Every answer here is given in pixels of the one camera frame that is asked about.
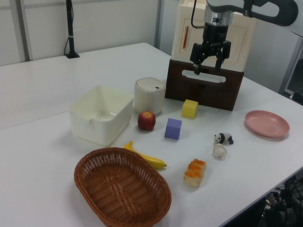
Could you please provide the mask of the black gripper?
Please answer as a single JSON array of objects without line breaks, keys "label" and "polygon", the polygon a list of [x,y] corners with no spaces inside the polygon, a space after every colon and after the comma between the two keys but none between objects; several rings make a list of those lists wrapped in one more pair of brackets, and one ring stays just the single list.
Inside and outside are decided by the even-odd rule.
[{"label": "black gripper", "polygon": [[224,60],[230,56],[231,42],[226,40],[228,28],[228,25],[218,26],[205,22],[203,42],[194,43],[190,56],[195,74],[199,75],[202,62],[210,56],[216,56],[215,70],[221,70]]}]

